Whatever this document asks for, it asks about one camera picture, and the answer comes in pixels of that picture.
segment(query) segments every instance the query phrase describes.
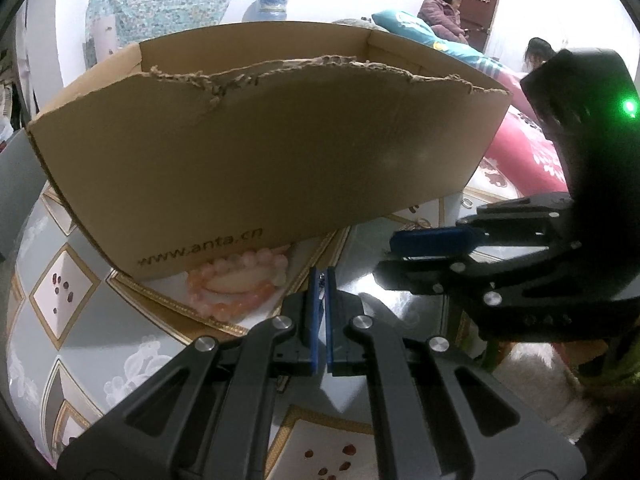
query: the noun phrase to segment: screw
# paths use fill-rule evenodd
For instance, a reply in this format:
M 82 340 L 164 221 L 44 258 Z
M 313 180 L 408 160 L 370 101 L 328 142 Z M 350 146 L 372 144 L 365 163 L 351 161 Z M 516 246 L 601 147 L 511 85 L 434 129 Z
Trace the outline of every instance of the screw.
M 194 346 L 198 352 L 209 352 L 216 347 L 216 340 L 211 336 L 204 335 L 196 339 Z
M 434 352 L 446 352 L 449 350 L 449 341 L 440 336 L 432 337 L 429 340 L 429 348 Z
M 290 317 L 287 316 L 276 316 L 271 322 L 278 330 L 286 330 L 291 325 L 293 325 L 293 321 Z
M 356 316 L 351 320 L 351 322 L 354 327 L 362 330 L 366 330 L 373 326 L 373 320 L 369 316 Z
M 465 272 L 466 265 L 462 262 L 454 262 L 449 266 L 453 272 Z
M 482 297 L 482 300 L 488 306 L 498 306 L 502 303 L 502 296 L 499 292 L 491 290 Z

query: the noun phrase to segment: patterned tablecloth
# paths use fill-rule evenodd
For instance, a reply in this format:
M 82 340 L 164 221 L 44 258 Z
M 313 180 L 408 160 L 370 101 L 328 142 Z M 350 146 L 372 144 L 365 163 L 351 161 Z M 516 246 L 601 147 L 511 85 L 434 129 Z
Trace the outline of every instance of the patterned tablecloth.
M 504 176 L 483 163 L 464 195 L 295 244 L 289 251 L 289 279 L 277 299 L 303 286 L 309 266 L 336 265 L 338 288 L 359 294 L 373 316 L 416 336 L 440 332 L 439 298 L 382 290 L 373 280 L 373 266 L 385 258 L 392 233 L 408 222 L 452 225 L 478 205 L 517 196 Z M 485 254 L 509 255 L 504 250 Z M 242 335 L 279 308 L 274 300 L 240 324 L 204 324 L 181 303 L 182 287 L 180 276 L 135 283 L 115 272 L 45 187 L 20 244 L 6 329 L 12 401 L 51 463 L 69 438 L 80 435 L 195 337 Z M 323 327 L 320 333 L 324 342 Z M 269 478 L 373 478 L 375 469 L 364 377 L 324 373 L 280 385 Z

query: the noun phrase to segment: person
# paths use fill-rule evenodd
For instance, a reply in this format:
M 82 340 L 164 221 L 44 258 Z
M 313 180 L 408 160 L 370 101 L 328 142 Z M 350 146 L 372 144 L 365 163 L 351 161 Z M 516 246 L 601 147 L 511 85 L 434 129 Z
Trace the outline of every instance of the person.
M 527 70 L 535 70 L 549 61 L 555 54 L 556 51 L 553 50 L 548 41 L 542 38 L 531 38 L 524 52 L 524 63 Z
M 433 33 L 443 40 L 468 44 L 466 33 L 460 27 L 460 4 L 462 0 L 424 0 L 418 18 L 431 27 Z

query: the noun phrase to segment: green led indicator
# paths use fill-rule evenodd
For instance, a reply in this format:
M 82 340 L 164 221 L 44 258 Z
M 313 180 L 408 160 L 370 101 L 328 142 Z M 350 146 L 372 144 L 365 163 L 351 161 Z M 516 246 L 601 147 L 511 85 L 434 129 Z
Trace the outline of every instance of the green led indicator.
M 627 99 L 622 103 L 622 109 L 632 119 L 636 118 L 636 113 L 638 112 L 638 102 L 633 99 Z

